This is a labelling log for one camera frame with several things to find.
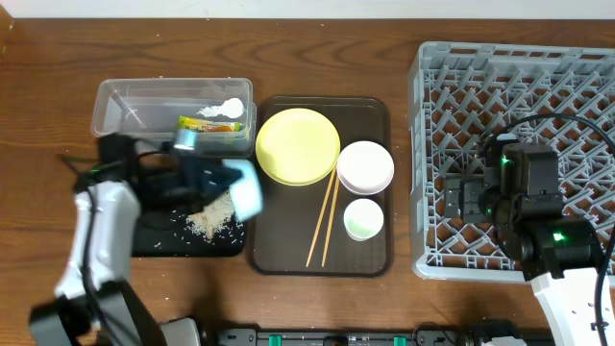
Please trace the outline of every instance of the clear plastic bin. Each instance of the clear plastic bin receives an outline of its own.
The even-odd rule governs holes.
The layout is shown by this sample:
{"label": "clear plastic bin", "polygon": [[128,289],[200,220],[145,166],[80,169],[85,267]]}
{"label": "clear plastic bin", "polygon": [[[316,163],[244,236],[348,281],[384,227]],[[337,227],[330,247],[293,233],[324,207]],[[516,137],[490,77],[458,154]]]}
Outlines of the clear plastic bin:
{"label": "clear plastic bin", "polygon": [[241,116],[218,115],[207,120],[239,122],[239,131],[199,134],[197,151],[210,157],[247,158],[254,150],[257,107],[252,101],[252,83],[244,78],[106,80],[98,89],[92,133],[119,132],[157,146],[173,140],[181,115],[203,118],[197,113],[200,109],[220,106],[235,97],[244,105]]}

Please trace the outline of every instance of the green light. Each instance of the green light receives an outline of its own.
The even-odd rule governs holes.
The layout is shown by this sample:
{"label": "green light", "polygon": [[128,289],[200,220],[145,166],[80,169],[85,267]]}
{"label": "green light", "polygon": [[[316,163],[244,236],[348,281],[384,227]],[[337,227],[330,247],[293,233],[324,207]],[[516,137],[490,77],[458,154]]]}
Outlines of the green light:
{"label": "green light", "polygon": [[566,239],[566,237],[563,234],[553,234],[553,239],[555,241],[561,241],[561,240]]}

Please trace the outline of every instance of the white plastic crate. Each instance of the white plastic crate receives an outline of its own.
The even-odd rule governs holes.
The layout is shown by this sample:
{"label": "white plastic crate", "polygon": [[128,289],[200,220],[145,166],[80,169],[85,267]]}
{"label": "white plastic crate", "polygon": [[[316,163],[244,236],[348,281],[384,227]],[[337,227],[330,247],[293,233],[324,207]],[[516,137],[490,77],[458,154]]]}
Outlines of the white plastic crate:
{"label": "white plastic crate", "polygon": [[[408,104],[414,272],[522,283],[519,263],[498,248],[491,225],[443,216],[444,176],[480,174],[479,136],[531,114],[577,114],[615,139],[615,50],[426,42],[408,72]],[[552,145],[564,213],[590,220],[605,244],[615,224],[615,160],[606,145],[576,122],[529,122],[512,133]]]}

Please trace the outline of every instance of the wooden table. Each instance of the wooden table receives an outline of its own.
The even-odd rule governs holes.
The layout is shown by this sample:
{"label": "wooden table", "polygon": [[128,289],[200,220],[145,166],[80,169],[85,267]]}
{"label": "wooden table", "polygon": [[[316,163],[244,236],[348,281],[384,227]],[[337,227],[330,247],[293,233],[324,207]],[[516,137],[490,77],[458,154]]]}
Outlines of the wooden table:
{"label": "wooden table", "polygon": [[507,318],[546,328],[528,285],[424,281],[410,268],[406,73],[427,40],[615,47],[615,22],[471,20],[16,20],[0,65],[0,343],[32,344],[30,307],[53,295],[75,225],[73,175],[94,156],[90,121],[108,78],[245,77],[255,100],[370,96],[391,112],[395,260],[375,280],[268,277],[231,259],[133,259],[159,321],[412,330]]}

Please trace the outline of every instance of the wooden chopsticks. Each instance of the wooden chopsticks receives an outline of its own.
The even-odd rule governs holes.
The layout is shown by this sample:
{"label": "wooden chopsticks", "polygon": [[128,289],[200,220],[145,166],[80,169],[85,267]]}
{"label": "wooden chopsticks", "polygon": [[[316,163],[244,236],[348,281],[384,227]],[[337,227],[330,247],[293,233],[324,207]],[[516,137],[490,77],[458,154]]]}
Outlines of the wooden chopsticks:
{"label": "wooden chopsticks", "polygon": [[[335,178],[335,168],[333,169],[331,173],[331,177],[329,178],[329,185],[327,186],[327,192],[325,193],[325,200],[323,201],[323,206],[320,209],[320,215],[318,216],[318,222],[316,223],[316,230],[314,231],[314,238],[312,239],[311,246],[309,247],[309,255],[307,255],[306,267],[309,267],[309,262],[311,261],[311,255],[314,252],[314,246],[316,245],[316,239],[318,238],[318,234],[320,233],[320,226],[323,222],[323,216],[325,215],[325,210],[327,209],[327,202],[329,200],[329,194],[331,192],[331,186],[333,184],[334,178]],[[335,188],[333,189],[331,211],[329,212],[329,224],[327,226],[327,239],[325,240],[325,251],[323,253],[322,266],[325,266],[325,261],[327,260],[327,251],[329,250],[329,239],[331,237],[331,229],[333,225],[333,215],[335,213],[335,202],[337,201],[337,191],[338,190],[339,190],[339,177],[336,177]]]}

